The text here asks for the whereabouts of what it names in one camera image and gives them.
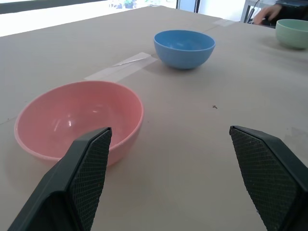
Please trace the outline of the pink plastic bowl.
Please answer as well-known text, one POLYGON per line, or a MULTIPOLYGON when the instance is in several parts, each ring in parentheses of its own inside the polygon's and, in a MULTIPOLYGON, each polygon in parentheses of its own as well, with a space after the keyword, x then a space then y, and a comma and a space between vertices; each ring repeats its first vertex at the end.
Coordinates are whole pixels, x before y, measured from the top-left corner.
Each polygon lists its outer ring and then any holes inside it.
POLYGON ((113 82, 88 80, 38 96, 17 117, 14 135, 23 150, 56 163, 74 140, 110 127, 108 165, 111 166, 129 153, 143 118, 144 107, 134 91, 113 82))

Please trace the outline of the grey metal table leg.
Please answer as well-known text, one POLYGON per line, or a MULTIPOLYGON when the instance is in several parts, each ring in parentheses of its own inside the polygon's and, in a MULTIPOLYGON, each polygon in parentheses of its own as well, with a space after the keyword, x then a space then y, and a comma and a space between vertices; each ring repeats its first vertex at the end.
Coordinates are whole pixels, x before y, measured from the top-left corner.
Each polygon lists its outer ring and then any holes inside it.
POLYGON ((251 12, 251 8, 255 5, 256 2, 257 0, 245 0, 240 22, 243 22, 243 23, 248 22, 249 20, 248 16, 251 12))

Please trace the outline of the blue plastic bowl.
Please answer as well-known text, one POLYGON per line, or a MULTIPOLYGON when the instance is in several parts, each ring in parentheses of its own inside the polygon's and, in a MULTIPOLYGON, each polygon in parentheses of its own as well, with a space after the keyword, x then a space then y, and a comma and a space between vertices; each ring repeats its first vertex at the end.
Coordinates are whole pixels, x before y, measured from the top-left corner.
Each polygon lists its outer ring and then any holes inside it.
POLYGON ((154 48, 165 65, 181 70, 204 64, 216 46, 215 40, 200 32, 167 30, 154 36, 154 48))

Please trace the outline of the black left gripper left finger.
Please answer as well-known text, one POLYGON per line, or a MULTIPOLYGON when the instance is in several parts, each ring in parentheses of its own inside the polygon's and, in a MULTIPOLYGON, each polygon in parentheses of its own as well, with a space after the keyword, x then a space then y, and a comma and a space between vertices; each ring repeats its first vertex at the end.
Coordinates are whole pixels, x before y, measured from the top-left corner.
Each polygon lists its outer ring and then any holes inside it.
POLYGON ((111 128, 74 140, 41 179, 8 231, 90 231, 104 187, 111 128))

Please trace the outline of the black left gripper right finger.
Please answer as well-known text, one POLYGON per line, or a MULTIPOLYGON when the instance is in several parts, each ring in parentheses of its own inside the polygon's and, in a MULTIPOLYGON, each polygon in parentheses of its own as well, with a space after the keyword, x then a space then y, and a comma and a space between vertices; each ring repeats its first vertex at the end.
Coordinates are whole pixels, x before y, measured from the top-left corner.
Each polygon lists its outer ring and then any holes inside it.
POLYGON ((229 135, 267 231, 308 231, 308 167, 277 137, 241 126, 229 135))

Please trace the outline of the green plastic bowl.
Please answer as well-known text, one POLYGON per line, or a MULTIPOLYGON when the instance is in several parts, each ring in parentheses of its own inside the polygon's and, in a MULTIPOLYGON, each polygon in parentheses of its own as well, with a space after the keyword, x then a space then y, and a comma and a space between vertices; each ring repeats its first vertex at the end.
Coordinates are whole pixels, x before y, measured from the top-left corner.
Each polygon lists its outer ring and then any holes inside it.
POLYGON ((290 48, 308 49, 308 21, 281 19, 276 23, 277 40, 290 48))

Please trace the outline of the person's bare hand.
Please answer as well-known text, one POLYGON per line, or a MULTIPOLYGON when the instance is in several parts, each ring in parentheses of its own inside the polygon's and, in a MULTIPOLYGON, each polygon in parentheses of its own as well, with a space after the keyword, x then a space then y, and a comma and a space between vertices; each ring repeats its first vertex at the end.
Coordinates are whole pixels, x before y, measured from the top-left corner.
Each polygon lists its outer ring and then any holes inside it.
POLYGON ((282 6, 279 4, 275 4, 266 8, 262 8, 261 11, 254 17, 254 24, 260 25, 264 18, 268 18, 269 20, 274 19, 279 12, 281 11, 282 6))

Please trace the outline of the clear tape strip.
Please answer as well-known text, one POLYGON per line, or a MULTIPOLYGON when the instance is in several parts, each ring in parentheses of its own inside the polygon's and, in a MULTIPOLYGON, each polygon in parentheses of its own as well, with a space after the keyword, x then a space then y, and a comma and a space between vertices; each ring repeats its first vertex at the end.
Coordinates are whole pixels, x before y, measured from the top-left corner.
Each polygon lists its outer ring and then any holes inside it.
POLYGON ((133 73, 144 69, 157 60, 158 59, 156 57, 153 57, 150 54, 140 52, 111 67, 86 77, 85 80, 119 82, 133 73))

